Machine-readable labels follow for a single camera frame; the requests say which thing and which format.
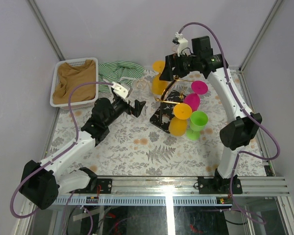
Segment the orange wine glass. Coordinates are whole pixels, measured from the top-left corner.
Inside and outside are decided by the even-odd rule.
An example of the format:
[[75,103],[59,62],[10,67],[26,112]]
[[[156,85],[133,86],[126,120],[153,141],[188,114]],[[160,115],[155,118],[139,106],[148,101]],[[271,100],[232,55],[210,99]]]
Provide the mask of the orange wine glass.
[[179,103],[174,106],[173,114],[174,117],[169,124],[169,132],[173,136],[182,136],[187,130],[188,122],[187,119],[190,118],[192,114],[192,109],[188,104]]
[[160,80],[160,75],[162,74],[164,67],[165,67],[165,61],[156,61],[152,65],[153,70],[158,73],[152,81],[152,88],[151,88],[152,93],[155,95],[162,95],[162,93],[168,86],[167,81]]

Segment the clear wine glass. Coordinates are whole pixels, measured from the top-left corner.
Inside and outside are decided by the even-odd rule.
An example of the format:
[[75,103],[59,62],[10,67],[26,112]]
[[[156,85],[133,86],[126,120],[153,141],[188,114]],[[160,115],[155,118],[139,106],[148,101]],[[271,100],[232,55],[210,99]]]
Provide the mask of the clear wine glass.
[[147,86],[147,82],[144,79],[136,79],[132,82],[132,88],[136,92],[136,99],[143,101],[143,93]]

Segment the gold wine glass rack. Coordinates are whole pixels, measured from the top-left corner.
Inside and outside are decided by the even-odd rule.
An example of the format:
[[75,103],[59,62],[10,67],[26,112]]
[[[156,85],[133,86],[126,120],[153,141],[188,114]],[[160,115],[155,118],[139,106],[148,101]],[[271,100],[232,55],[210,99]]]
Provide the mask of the gold wine glass rack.
[[146,87],[148,88],[148,91],[144,92],[144,95],[149,95],[149,98],[153,99],[153,101],[150,102],[151,110],[147,111],[147,117],[152,125],[169,133],[169,124],[174,117],[173,108],[175,105],[183,103],[186,96],[184,95],[184,89],[180,91],[174,89],[179,81],[177,76],[174,77],[173,81],[168,82],[168,86],[162,95],[153,94],[151,88],[154,77],[142,77],[142,79],[147,82]]

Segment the pink plastic wine glass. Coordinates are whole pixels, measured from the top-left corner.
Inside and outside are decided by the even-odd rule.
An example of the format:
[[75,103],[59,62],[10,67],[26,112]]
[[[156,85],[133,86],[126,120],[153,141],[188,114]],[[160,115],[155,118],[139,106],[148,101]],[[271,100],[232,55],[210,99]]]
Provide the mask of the pink plastic wine glass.
[[183,103],[189,105],[192,111],[197,111],[200,105],[200,95],[206,94],[208,92],[208,86],[203,81],[194,81],[191,84],[192,93],[187,95]]

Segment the green plastic wine glass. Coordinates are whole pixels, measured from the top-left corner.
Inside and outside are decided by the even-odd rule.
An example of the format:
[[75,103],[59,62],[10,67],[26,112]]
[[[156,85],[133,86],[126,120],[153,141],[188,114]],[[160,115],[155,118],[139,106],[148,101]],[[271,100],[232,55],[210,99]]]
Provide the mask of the green plastic wine glass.
[[198,140],[207,122],[208,116],[204,112],[194,111],[190,116],[190,128],[186,131],[186,137],[193,141]]

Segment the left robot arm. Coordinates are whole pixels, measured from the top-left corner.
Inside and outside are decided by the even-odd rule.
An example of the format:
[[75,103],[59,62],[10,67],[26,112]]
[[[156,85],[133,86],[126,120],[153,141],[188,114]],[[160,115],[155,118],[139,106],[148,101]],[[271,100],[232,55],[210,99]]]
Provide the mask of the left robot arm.
[[98,99],[92,109],[90,118],[78,132],[78,138],[67,143],[62,149],[40,162],[29,161],[22,174],[19,193],[34,203],[39,209],[51,206],[58,195],[78,190],[95,193],[99,186],[97,175],[86,167],[71,173],[64,171],[78,157],[99,145],[109,134],[111,125],[120,115],[127,113],[139,117],[146,102],[125,101],[114,95],[113,101]]

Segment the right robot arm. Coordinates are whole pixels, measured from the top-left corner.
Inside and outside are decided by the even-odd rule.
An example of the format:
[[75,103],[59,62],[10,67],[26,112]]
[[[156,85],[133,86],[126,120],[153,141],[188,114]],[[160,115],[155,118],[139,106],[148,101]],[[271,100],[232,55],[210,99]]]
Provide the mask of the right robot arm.
[[192,39],[193,52],[190,55],[184,53],[188,40],[181,33],[176,33],[173,43],[178,46],[177,52],[166,56],[160,80],[168,81],[168,88],[171,88],[179,78],[192,71],[202,73],[217,92],[227,115],[228,124],[220,130],[223,144],[221,162],[212,179],[198,180],[199,191],[208,194],[213,191],[225,193],[234,189],[241,193],[237,187],[240,180],[235,172],[239,160],[237,155],[255,137],[262,116],[253,113],[245,104],[229,75],[223,52],[213,53],[208,36]]

